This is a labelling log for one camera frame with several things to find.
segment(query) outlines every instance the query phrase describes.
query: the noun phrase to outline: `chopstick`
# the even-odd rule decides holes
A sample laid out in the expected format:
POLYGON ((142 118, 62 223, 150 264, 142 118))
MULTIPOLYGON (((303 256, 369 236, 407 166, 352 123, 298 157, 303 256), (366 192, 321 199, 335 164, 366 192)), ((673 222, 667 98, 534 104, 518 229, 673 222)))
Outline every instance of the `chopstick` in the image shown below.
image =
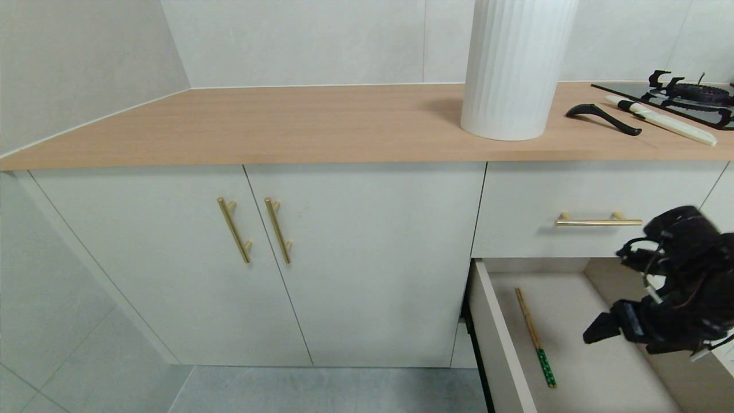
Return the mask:
POLYGON ((530 316, 530 311, 528 310, 528 307, 525 305, 525 298, 523 297, 523 292, 520 290, 519 287, 515 288, 515 295, 517 296, 517 300, 520 302, 520 309, 523 311, 523 317, 525 318, 525 324, 528 326, 528 332, 530 333, 530 338, 533 340, 533 345, 535 346, 535 352, 538 355, 538 360, 540 360, 540 368, 543 370, 543 375, 545 376, 545 382, 548 383, 548 387, 556 388, 556 378, 553 377, 553 371, 551 371, 551 364, 548 362, 548 358, 545 355, 545 350, 543 350, 543 347, 540 343, 540 336, 538 335, 538 332, 535 330, 535 325, 533 324, 533 319, 530 316))

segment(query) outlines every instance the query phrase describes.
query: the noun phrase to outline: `gold drawer handle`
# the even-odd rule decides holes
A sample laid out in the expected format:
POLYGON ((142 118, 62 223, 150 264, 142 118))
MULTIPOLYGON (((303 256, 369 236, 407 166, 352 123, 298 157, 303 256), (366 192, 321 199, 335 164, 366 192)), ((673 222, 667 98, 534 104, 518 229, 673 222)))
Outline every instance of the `gold drawer handle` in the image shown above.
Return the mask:
POLYGON ((222 215, 225 216, 225 221, 227 221, 227 226, 230 228, 230 231, 232 232, 232 237, 234 238, 235 244, 237 244, 239 253, 242 254, 242 259, 247 264, 249 264, 250 263, 250 253, 248 251, 252 247, 252 241, 247 241, 245 244, 242 244, 242 239, 240 239, 239 232, 237 232, 237 227, 234 226, 234 221, 232 220, 232 212, 234 211, 235 207, 237 206, 237 203, 235 201, 231 201, 229 204, 227 204, 225 202, 225 199, 222 198, 221 196, 217 198, 217 203, 219 204, 219 208, 222 210, 222 215))
POLYGON ((612 212, 611 220, 572 220, 567 212, 561 212, 556 226, 640 226, 642 220, 628 220, 619 212, 612 212))
POLYGON ((283 252, 283 259, 286 261, 286 264, 291 263, 291 246, 293 246, 293 243, 291 241, 286 242, 283 239, 283 232, 280 230, 280 224, 277 222, 277 216, 275 213, 278 211, 278 208, 280 208, 280 202, 273 201, 270 199, 270 197, 265 198, 265 206, 268 207, 268 215, 270 215, 270 221, 273 222, 273 229, 275 230, 275 236, 277 237, 277 243, 280 244, 280 250, 283 252))

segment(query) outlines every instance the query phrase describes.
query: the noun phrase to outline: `ribbed white vase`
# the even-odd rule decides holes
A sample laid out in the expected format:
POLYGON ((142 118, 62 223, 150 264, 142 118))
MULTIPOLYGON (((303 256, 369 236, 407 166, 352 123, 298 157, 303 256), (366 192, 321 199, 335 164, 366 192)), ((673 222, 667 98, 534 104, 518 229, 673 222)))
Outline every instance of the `ribbed white vase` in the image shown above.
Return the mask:
POLYGON ((464 130, 497 140, 543 133, 577 6, 578 0, 476 0, 464 130))

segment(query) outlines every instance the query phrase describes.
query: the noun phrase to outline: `floor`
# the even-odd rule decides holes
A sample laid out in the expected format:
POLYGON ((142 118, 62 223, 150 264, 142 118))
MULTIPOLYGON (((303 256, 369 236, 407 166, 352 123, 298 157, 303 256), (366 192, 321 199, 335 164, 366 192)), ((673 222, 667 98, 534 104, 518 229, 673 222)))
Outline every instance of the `floor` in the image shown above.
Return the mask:
POLYGON ((486 413, 474 369, 194 368, 169 413, 486 413))

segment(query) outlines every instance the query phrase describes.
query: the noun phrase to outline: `black handle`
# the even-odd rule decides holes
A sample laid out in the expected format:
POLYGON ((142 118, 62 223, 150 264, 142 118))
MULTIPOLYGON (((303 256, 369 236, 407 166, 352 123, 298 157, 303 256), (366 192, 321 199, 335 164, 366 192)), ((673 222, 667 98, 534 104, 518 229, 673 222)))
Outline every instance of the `black handle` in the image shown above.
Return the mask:
POLYGON ((614 125, 617 129, 619 129, 623 133, 626 133, 632 136, 637 136, 640 133, 642 133, 642 129, 633 128, 632 126, 629 126, 626 123, 623 123, 622 121, 617 120, 614 116, 599 109, 599 107, 595 104, 577 104, 576 106, 569 109, 568 112, 566 112, 566 116, 568 116, 569 118, 576 116, 576 115, 599 116, 603 118, 605 121, 614 125))

